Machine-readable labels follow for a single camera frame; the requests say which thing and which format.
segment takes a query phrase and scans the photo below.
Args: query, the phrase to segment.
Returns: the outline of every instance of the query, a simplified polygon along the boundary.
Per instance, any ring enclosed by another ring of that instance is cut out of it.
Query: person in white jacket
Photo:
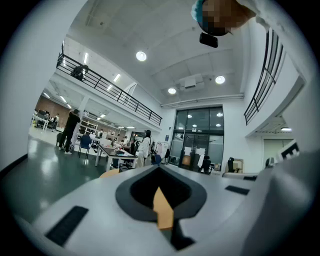
[[[136,161],[136,168],[141,168],[151,164],[151,148],[153,145],[153,138],[151,137],[151,131],[146,130],[144,139],[140,143],[138,148],[138,159]]]

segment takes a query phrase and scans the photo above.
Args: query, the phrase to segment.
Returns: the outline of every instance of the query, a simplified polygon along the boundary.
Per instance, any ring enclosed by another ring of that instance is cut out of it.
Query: desk
[[[95,159],[95,166],[98,165],[98,162],[99,162],[99,154],[100,152],[103,151],[106,153],[106,155],[108,156],[108,162],[106,163],[106,169],[105,171],[109,171],[110,170],[110,165],[111,165],[111,161],[112,159],[128,159],[128,160],[133,160],[133,168],[136,167],[136,162],[137,162],[137,156],[135,155],[132,155],[132,154],[129,154],[128,152],[124,151],[124,150],[119,150],[119,151],[122,151],[124,154],[128,155],[128,156],[125,156],[125,155],[117,155],[116,154],[116,151],[118,151],[116,148],[114,147],[104,147],[104,146],[101,146],[99,144],[98,146],[98,152],[96,154],[96,159]]]
[[[48,127],[48,124],[49,124],[49,120],[42,119],[42,118],[40,118],[39,116],[33,114],[33,115],[32,115],[31,125],[32,125],[33,122],[34,122],[34,119],[38,119],[38,120],[40,120],[40,121],[43,121],[43,122],[44,122],[43,131],[46,131],[46,130],[47,130],[47,127]]]
[[[77,135],[80,136],[80,137],[82,137],[84,134],[78,132]],[[91,140],[94,140],[94,141],[96,141],[96,142],[100,142],[100,139],[99,139],[99,138],[92,138]]]

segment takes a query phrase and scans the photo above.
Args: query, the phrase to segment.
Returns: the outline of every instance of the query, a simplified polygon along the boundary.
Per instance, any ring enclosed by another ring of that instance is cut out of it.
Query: blue chair
[[[160,164],[161,164],[161,160],[162,160],[162,159],[161,159],[161,156],[158,155],[158,154],[155,154],[154,157],[155,157],[155,162],[152,162],[152,161],[151,161],[151,164],[152,164],[152,165],[160,165]]]
[[[78,156],[80,158],[80,153],[81,153],[81,149],[86,149],[86,153],[85,153],[85,159],[88,159],[89,156],[89,144],[91,143],[91,138],[89,135],[83,135],[80,139],[80,145],[79,145],[79,151],[78,151]]]

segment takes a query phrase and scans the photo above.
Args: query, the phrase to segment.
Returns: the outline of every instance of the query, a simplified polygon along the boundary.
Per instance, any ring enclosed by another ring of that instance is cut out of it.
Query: glass entrance
[[[208,155],[208,144],[208,134],[186,133],[181,152],[181,168],[198,172],[201,155]]]

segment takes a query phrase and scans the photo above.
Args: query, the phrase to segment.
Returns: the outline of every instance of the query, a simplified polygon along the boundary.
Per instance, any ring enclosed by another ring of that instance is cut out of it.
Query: railing
[[[271,40],[269,39],[269,32],[266,34],[265,53],[261,75],[249,106],[244,112],[246,125],[248,125],[255,114],[259,112],[265,100],[267,99],[266,96],[268,95],[270,89],[277,82],[276,75],[281,62],[283,48],[283,45],[279,42],[278,35],[273,30]]]
[[[124,90],[120,89],[118,86],[110,82],[108,79],[105,79],[103,76],[94,72],[93,70],[85,67],[83,64],[75,61],[74,59],[68,57],[67,55],[61,53],[59,55],[56,68],[65,72],[68,75],[71,75],[74,68],[81,67],[83,70],[83,79],[78,78],[78,80],[82,81],[86,85],[96,89],[100,93],[108,96],[109,98],[115,100],[116,102],[121,103],[127,108],[135,111],[139,115],[144,118],[149,119],[153,123],[160,125],[162,117],[157,115],[151,109],[143,105],[141,102],[136,100],[130,94],[126,93]]]

